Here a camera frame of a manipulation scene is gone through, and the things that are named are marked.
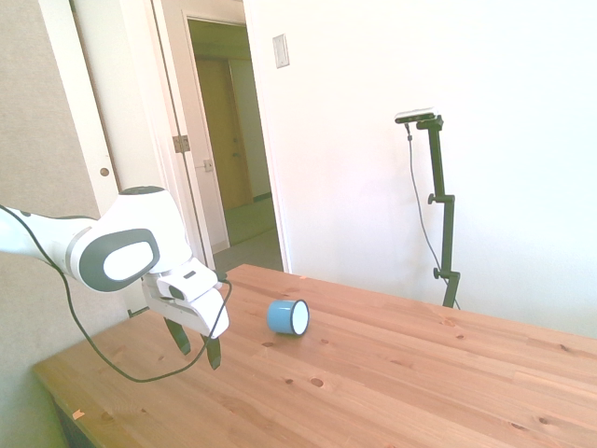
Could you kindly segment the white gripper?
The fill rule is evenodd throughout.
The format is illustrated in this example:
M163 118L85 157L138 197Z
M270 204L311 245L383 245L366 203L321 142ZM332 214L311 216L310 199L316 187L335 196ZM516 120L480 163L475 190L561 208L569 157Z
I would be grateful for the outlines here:
M226 305L217 286L214 274L206 277L194 274L189 278L148 274L142 278L147 305L165 317L164 322L180 352L186 356L191 350L183 327L198 331L202 334L201 353L207 356L212 370L218 369L222 360L217 337L229 326Z

